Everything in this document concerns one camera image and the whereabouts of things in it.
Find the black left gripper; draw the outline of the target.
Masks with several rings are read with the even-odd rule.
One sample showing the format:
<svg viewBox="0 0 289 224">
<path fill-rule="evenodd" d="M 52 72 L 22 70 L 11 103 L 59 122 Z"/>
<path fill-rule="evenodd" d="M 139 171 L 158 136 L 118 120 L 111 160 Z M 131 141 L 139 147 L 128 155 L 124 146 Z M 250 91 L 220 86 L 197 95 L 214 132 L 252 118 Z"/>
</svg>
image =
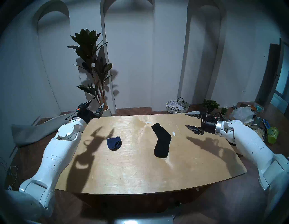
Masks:
<svg viewBox="0 0 289 224">
<path fill-rule="evenodd" d="M 88 124 L 92 119 L 99 119 L 103 115 L 104 103 L 96 110 L 96 113 L 88 110 L 87 107 L 90 105 L 91 100 L 81 103 L 77 107 L 77 117 L 82 119 L 86 124 Z"/>
</svg>

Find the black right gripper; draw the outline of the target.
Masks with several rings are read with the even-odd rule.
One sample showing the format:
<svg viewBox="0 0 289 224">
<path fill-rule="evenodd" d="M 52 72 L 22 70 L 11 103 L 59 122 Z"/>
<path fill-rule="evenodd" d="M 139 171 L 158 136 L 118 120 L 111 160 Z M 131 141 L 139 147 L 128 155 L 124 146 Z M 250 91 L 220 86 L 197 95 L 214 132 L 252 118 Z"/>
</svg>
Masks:
<svg viewBox="0 0 289 224">
<path fill-rule="evenodd" d="M 201 126 L 185 125 L 190 131 L 197 135 L 203 135 L 204 132 L 215 134 L 218 118 L 212 115 L 207 116 L 205 112 L 191 111 L 185 115 L 201 119 Z"/>
</svg>

